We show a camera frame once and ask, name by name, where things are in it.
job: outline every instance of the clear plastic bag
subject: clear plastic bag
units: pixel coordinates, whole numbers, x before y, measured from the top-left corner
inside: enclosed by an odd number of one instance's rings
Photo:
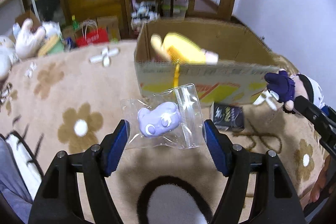
[[[206,142],[193,84],[142,99],[122,100],[121,107],[130,124],[126,149],[158,145],[194,148]]]

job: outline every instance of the metal screw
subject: metal screw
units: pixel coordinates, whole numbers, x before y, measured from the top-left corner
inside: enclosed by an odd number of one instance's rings
[[[273,151],[273,150],[268,151],[268,154],[269,154],[272,158],[274,158],[274,157],[277,155],[277,153],[276,153],[275,151]]]
[[[94,144],[94,145],[91,146],[91,150],[93,152],[99,151],[99,149],[100,149],[100,145],[99,144]]]
[[[65,151],[60,151],[57,153],[57,158],[63,158],[65,156]]]
[[[235,143],[232,148],[236,151],[240,151],[242,149],[242,146],[240,144]]]

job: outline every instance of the beige blanket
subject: beige blanket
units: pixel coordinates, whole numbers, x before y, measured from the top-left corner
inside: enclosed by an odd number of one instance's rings
[[[0,133],[6,136],[14,129],[23,134],[29,129],[26,142],[32,151],[44,133],[37,157],[43,172],[59,150],[77,153],[100,143],[123,119],[120,100],[140,97],[135,75],[133,53],[136,43],[122,42],[120,54],[111,58],[111,66],[91,64],[89,58],[100,54],[104,46],[89,46],[68,53],[29,60],[16,65],[8,83],[13,85],[7,102],[1,107]],[[32,78],[25,76],[31,62],[37,69]],[[323,155],[309,122],[291,114],[271,110],[266,103],[244,106],[245,127],[241,133],[226,134],[233,143],[240,143],[253,152],[275,150],[282,160],[299,196],[316,181],[323,166]],[[209,109],[203,109],[209,118]],[[89,132],[85,137],[74,134],[76,121],[84,119]],[[171,175],[187,181],[201,194],[215,212],[222,196],[226,178],[219,173],[206,146],[178,150],[168,147],[125,150],[118,169],[106,179],[110,193],[124,223],[138,223],[137,201],[144,186],[151,180]],[[251,208],[255,177],[250,176],[246,220]],[[85,218],[93,217],[79,175],[79,189]]]

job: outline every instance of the small black box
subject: small black box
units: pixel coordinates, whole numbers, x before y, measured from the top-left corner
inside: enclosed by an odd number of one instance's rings
[[[236,132],[244,130],[242,107],[213,103],[210,109],[210,118],[218,129]]]

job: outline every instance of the purple toy in plastic bag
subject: purple toy in plastic bag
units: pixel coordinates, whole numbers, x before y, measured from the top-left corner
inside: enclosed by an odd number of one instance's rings
[[[152,111],[145,107],[140,109],[138,122],[145,137],[157,137],[177,128],[182,119],[177,104],[164,102]]]

